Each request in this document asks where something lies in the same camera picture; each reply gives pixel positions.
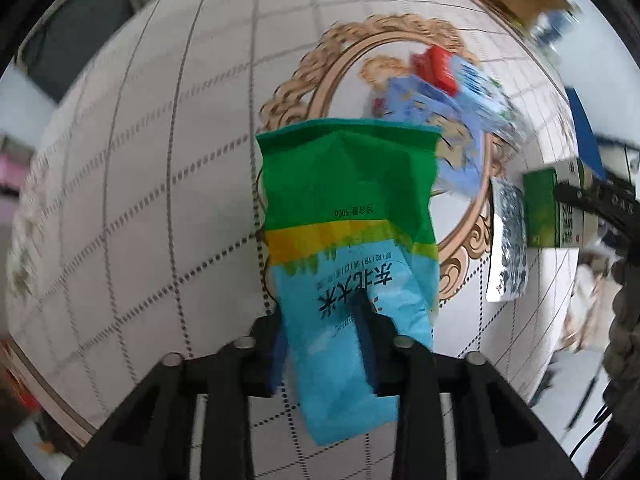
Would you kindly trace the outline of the green white medicine box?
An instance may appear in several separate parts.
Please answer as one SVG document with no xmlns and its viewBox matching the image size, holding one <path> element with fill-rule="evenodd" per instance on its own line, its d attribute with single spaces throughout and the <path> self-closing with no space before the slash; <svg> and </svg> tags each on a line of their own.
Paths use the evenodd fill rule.
<svg viewBox="0 0 640 480">
<path fill-rule="evenodd" d="M 523 174 L 524 206 L 528 246 L 533 248 L 577 248 L 597 234 L 594 214 L 561 203 L 554 197 L 558 183 L 585 190 L 593 172 L 581 159 L 558 160 Z"/>
</svg>

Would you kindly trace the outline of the green blue rice bag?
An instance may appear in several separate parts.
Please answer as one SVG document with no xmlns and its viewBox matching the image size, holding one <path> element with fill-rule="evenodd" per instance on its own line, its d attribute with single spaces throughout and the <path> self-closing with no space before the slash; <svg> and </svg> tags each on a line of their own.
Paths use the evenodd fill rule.
<svg viewBox="0 0 640 480">
<path fill-rule="evenodd" d="M 430 215 L 440 132 L 324 118 L 262 133 L 269 271 L 318 445 L 397 416 L 369 386 L 352 315 L 364 292 L 399 333 L 432 341 L 439 289 Z"/>
</svg>

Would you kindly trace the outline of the blue chair cushion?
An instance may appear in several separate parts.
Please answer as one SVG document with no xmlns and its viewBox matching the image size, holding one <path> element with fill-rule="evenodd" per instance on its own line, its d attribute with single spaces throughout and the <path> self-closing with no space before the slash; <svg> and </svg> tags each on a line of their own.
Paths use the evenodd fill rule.
<svg viewBox="0 0 640 480">
<path fill-rule="evenodd" d="M 602 164 L 598 142 L 582 106 L 582 101 L 573 87 L 566 87 L 565 93 L 570 103 L 570 112 L 573 117 L 578 156 L 599 180 L 605 181 L 606 171 Z"/>
</svg>

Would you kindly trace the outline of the silver blister pill pack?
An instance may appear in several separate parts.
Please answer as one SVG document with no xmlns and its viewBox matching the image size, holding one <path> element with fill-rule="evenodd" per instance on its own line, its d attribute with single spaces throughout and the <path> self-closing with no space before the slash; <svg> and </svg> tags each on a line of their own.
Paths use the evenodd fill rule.
<svg viewBox="0 0 640 480">
<path fill-rule="evenodd" d="M 513 301 L 528 283 L 527 235 L 522 191 L 501 178 L 491 179 L 492 235 L 486 289 L 488 302 Z"/>
</svg>

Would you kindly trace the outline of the blue cartoon snack box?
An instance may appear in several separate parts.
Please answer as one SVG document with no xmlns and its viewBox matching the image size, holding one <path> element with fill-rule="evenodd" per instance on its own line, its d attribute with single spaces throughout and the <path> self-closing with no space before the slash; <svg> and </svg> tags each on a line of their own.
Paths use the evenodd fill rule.
<svg viewBox="0 0 640 480">
<path fill-rule="evenodd" d="M 386 82 L 374 114 L 389 122 L 437 129 L 437 187 L 469 198 L 480 192 L 485 135 L 480 118 L 469 107 L 418 76 L 409 75 Z"/>
</svg>

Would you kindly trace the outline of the light blue carton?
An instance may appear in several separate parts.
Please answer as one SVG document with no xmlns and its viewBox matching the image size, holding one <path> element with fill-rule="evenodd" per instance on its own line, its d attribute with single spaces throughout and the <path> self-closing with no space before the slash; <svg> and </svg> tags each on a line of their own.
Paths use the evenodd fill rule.
<svg viewBox="0 0 640 480">
<path fill-rule="evenodd" d="M 477 116 L 485 132 L 493 133 L 513 146 L 521 144 L 520 113 L 500 82 L 457 55 L 451 58 L 449 68 L 457 85 L 456 100 L 460 106 Z"/>
</svg>

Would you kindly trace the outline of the white checked tablecloth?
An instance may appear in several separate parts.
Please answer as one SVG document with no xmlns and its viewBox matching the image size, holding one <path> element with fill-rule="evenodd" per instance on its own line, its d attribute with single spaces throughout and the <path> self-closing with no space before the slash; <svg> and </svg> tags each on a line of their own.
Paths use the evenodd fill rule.
<svg viewBox="0 0 640 480">
<path fill-rule="evenodd" d="M 406 13 L 460 27 L 532 122 L 502 174 L 574 153 L 559 76 L 486 0 L 150 0 L 81 62 L 23 188 L 6 317 L 82 449 L 165 354 L 272 312 L 259 111 L 332 25 Z"/>
</svg>

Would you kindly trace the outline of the red small package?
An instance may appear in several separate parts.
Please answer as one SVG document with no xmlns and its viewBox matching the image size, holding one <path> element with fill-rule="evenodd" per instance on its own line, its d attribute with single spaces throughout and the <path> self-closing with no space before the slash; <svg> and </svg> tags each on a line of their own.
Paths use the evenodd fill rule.
<svg viewBox="0 0 640 480">
<path fill-rule="evenodd" d="M 451 59 L 451 52 L 434 44 L 424 52 L 410 56 L 411 69 L 416 76 L 446 92 L 448 96 L 456 96 L 459 87 L 451 71 Z"/>
</svg>

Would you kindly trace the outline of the ornate gold round placemat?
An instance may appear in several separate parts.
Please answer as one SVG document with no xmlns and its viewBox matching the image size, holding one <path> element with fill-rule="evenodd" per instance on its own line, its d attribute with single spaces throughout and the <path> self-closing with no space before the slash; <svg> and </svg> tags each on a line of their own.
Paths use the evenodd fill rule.
<svg viewBox="0 0 640 480">
<path fill-rule="evenodd" d="M 262 131 L 323 117 L 359 117 L 371 109 L 370 99 L 392 73 L 409 65 L 410 52 L 437 44 L 477 65 L 480 50 L 470 45 L 460 27 L 420 14 L 374 14 L 362 22 L 336 23 L 299 61 L 290 78 L 279 84 L 259 111 Z M 471 262 L 488 254 L 491 220 L 489 181 L 504 171 L 506 144 L 485 134 L 479 150 L 480 190 L 462 200 L 462 211 L 445 218 L 437 230 L 440 261 L 439 300 L 462 289 Z"/>
</svg>

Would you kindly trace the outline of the pink suitcase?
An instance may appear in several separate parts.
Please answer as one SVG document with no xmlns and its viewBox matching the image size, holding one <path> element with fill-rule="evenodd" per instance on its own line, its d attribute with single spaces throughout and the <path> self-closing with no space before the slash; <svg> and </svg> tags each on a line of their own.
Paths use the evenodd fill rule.
<svg viewBox="0 0 640 480">
<path fill-rule="evenodd" d="M 5 202 L 16 204 L 27 177 L 29 166 L 14 162 L 8 155 L 0 156 L 0 193 Z"/>
</svg>

